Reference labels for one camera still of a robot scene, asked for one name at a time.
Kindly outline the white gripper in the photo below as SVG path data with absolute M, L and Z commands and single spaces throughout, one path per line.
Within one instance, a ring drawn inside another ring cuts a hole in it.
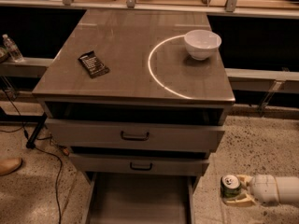
M 243 192 L 233 198 L 223 198 L 222 201 L 232 207 L 250 207 L 256 204 L 278 204 L 277 181 L 272 175 L 237 175 L 243 186 L 249 185 L 251 195 Z

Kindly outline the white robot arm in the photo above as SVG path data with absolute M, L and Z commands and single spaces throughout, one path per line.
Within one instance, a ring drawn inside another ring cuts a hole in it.
M 299 203 L 297 176 L 225 175 L 221 178 L 221 199 L 233 207 L 276 206 Z

